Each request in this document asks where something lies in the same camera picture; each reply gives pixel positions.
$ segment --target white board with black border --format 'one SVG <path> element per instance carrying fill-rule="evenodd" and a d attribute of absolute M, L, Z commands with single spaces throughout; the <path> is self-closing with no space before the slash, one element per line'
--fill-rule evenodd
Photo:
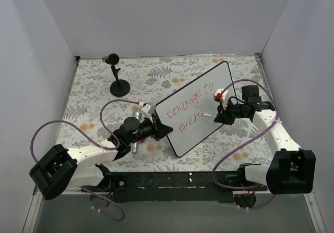
<path fill-rule="evenodd" d="M 160 121 L 174 129 L 167 138 L 176 156 L 183 156 L 222 126 L 203 114 L 217 114 L 219 103 L 213 95 L 232 81 L 229 63 L 223 61 L 157 104 Z M 234 87 L 229 88 L 229 96 L 236 96 Z"/>

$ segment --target black border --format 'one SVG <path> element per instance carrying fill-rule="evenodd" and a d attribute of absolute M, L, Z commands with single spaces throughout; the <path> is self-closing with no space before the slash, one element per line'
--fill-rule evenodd
<path fill-rule="evenodd" d="M 214 66 L 214 67 L 212 67 L 211 69 L 209 69 L 208 71 L 204 72 L 204 73 L 203 73 L 202 75 L 200 75 L 199 77 L 195 78 L 194 80 L 192 80 L 191 82 L 189 82 L 188 84 L 186 84 L 185 86 L 183 86 L 183 87 L 181 87 L 180 89 L 178 89 L 177 91 L 173 92 L 173 93 L 170 94 L 168 97 L 166 97 L 166 98 L 164 98 L 163 100 L 159 101 L 159 102 L 156 104 L 156 106 L 158 106 L 160 103 L 162 103 L 162 102 L 165 101 L 166 99 L 169 99 L 172 95 L 176 94 L 177 92 L 179 92 L 179 91 L 182 90 L 183 88 L 187 87 L 187 86 L 190 85 L 191 83 L 195 82 L 197 79 L 203 77 L 205 74 L 209 73 L 210 71 L 212 71 L 212 70 L 215 69 L 216 67 L 220 66 L 222 63 L 227 63 L 227 65 L 228 65 L 228 69 L 229 69 L 229 72 L 230 72 L 231 81 L 233 82 L 229 62 L 227 62 L 227 61 L 222 61 L 222 62 L 220 62 L 219 64 L 217 64 L 216 66 Z M 235 95 L 235 97 L 236 97 L 236 92 L 235 92 L 234 85 L 232 85 L 232 86 L 233 86 L 233 90 L 234 90 L 234 95 Z M 213 134 L 214 132 L 216 132 L 216 131 L 217 131 L 218 129 L 220 129 L 222 126 L 223 126 L 223 125 L 219 126 L 219 127 L 218 127 L 216 130 L 214 130 L 212 133 L 208 134 L 203 140 L 207 139 L 211 134 Z M 177 157 L 183 157 L 185 154 L 187 154 L 189 151 L 191 151 L 193 148 L 195 148 L 197 145 L 199 145 L 201 142 L 203 142 L 203 140 L 200 141 L 200 142 L 197 143 L 194 147 L 192 147 L 189 151 L 187 151 L 186 153 L 184 153 L 182 156 L 178 156 L 178 155 L 176 154 L 176 151 L 175 151 L 175 149 L 174 149 L 174 147 L 173 147 L 173 144 L 171 143 L 171 140 L 169 139 L 168 135 L 167 135 L 166 137 L 167 137 L 167 139 L 168 139 L 168 141 L 169 141 L 169 144 L 171 145 L 171 147 L 172 147 L 172 149 L 173 149 L 173 151 L 174 151 L 174 153 L 175 153 L 175 155 L 176 155 Z"/>

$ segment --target floral tablecloth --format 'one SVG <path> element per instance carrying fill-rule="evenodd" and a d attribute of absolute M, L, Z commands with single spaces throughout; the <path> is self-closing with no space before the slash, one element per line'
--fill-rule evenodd
<path fill-rule="evenodd" d="M 131 85 L 131 91 L 124 98 L 157 103 L 223 60 L 230 64 L 233 81 L 249 78 L 263 84 L 253 56 L 122 59 L 117 67 L 121 68 L 120 79 Z M 109 92 L 113 81 L 109 65 L 98 59 L 80 60 L 64 114 L 65 120 L 79 126 L 98 142 L 110 136 L 100 123 L 99 113 L 106 102 L 115 99 Z M 245 84 L 235 85 L 239 98 L 241 86 Z M 264 92 L 260 95 L 264 100 L 268 99 Z M 105 109 L 103 120 L 115 130 L 136 107 L 128 103 L 112 103 Z M 237 119 L 234 125 L 222 126 L 181 158 L 175 156 L 167 138 L 159 142 L 147 138 L 140 144 L 138 154 L 129 153 L 105 165 L 110 171 L 210 171 L 228 152 L 258 133 L 249 119 Z M 90 144 L 78 131 L 64 124 L 56 143 L 66 148 Z M 269 147 L 261 138 L 233 154 L 218 170 L 236 170 L 241 163 L 263 164 L 270 160 Z"/>

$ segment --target white pen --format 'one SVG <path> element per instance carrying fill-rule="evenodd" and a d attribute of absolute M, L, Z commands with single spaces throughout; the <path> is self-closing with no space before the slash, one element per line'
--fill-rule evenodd
<path fill-rule="evenodd" d="M 216 117 L 216 116 L 212 116 L 212 115 L 209 115 L 209 114 L 203 114 L 204 116 L 207 116 L 207 117 Z"/>

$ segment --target white wall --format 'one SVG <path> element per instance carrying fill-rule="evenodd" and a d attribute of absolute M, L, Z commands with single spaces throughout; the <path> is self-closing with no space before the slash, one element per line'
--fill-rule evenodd
<path fill-rule="evenodd" d="M 44 0 L 81 57 L 261 52 L 288 0 Z"/>
<path fill-rule="evenodd" d="M 74 56 L 43 0 L 0 0 L 0 232 L 21 232 L 32 199 L 29 145 L 61 118 Z M 38 158 L 56 127 L 37 138 Z"/>
<path fill-rule="evenodd" d="M 281 118 L 317 157 L 315 192 L 334 232 L 334 0 L 289 0 L 263 52 Z"/>

